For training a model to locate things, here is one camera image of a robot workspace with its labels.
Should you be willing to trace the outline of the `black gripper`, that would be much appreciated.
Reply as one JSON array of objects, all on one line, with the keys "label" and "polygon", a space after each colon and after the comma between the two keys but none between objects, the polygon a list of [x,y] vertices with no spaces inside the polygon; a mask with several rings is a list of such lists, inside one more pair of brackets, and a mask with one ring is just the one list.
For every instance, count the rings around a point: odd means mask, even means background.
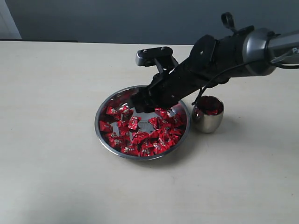
[{"label": "black gripper", "polygon": [[129,108],[137,113],[151,113],[157,108],[169,109],[208,81],[209,78],[203,74],[189,71],[186,65],[179,65],[171,73],[158,81],[152,81],[139,93],[132,95]]}]

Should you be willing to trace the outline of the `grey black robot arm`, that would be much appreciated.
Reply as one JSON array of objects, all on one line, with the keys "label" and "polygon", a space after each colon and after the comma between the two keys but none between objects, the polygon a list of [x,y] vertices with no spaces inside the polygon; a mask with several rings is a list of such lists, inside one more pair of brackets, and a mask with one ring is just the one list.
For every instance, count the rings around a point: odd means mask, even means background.
[{"label": "grey black robot arm", "polygon": [[298,67],[298,32],[279,35],[261,28],[238,31],[220,40],[205,35],[183,62],[160,70],[128,105],[145,113],[169,109],[191,93],[204,92],[231,78],[266,76],[276,68]]}]

